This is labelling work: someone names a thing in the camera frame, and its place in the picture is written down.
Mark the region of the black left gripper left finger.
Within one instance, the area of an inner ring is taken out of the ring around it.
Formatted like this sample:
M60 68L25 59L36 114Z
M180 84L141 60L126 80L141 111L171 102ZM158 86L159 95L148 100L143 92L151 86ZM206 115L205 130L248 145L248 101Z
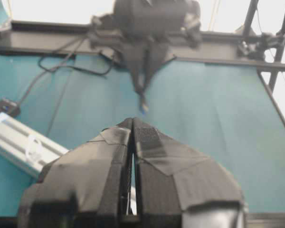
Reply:
M21 198L19 228L116 228L127 208L132 120L45 165Z

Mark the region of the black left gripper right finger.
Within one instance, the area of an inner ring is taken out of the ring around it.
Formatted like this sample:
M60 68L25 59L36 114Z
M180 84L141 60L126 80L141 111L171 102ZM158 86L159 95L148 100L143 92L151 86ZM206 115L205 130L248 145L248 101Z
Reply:
M132 130L142 227L246 227L247 204L230 171L139 118Z

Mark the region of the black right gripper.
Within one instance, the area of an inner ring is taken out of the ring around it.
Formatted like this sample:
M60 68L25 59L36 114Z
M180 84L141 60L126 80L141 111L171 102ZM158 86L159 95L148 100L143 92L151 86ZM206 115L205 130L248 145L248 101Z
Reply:
M147 51L142 45L123 45L123 60L134 90L143 95L165 62L169 38L181 37L189 47L197 48L202 42L200 27L196 0L116 0L111 13L92 18L87 37L92 48L159 42L151 43Z

